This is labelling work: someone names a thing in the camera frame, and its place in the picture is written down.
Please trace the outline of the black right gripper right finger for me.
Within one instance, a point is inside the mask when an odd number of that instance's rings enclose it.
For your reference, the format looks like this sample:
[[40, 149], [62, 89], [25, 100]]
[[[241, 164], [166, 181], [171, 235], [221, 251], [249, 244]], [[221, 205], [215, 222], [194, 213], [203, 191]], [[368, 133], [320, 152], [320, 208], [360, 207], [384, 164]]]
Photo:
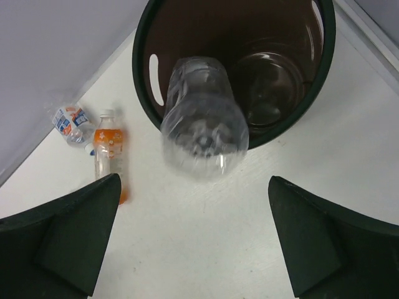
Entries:
[[398, 226], [273, 176], [269, 203], [296, 298], [398, 298]]

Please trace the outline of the blue white orange label bottle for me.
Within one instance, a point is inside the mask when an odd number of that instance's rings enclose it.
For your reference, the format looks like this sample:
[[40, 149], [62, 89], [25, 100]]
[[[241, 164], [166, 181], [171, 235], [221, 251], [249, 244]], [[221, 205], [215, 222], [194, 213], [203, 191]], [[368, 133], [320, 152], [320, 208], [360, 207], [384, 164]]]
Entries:
[[44, 109], [51, 118], [54, 128], [65, 142], [73, 148], [82, 148], [90, 156], [95, 155], [95, 125], [88, 114], [77, 104], [70, 101], [47, 101]]

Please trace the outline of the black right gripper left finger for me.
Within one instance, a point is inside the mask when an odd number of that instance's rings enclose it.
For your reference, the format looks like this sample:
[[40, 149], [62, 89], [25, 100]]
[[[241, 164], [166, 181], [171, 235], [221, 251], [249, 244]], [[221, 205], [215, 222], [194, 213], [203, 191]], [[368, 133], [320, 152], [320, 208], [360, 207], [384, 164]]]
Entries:
[[110, 174], [1, 219], [1, 298], [94, 294], [121, 194]]

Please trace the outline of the clear unlabelled plastic bottle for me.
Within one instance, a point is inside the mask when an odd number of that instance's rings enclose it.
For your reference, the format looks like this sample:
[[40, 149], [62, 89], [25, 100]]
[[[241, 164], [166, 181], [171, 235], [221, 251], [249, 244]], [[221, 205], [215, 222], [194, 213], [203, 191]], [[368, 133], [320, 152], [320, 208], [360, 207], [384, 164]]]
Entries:
[[218, 60], [177, 61], [160, 131], [165, 163], [191, 178], [224, 176], [244, 159], [249, 128]]

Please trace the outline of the orange label plastic bottle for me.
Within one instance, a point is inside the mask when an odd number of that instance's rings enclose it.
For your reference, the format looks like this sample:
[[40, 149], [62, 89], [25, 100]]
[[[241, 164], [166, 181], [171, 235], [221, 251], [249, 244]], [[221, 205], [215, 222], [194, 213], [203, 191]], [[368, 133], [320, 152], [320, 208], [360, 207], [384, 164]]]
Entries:
[[114, 110], [104, 109], [100, 114], [100, 123], [94, 133], [95, 178], [109, 174], [118, 174], [121, 180], [119, 204], [128, 200], [127, 159], [124, 152], [124, 132]]

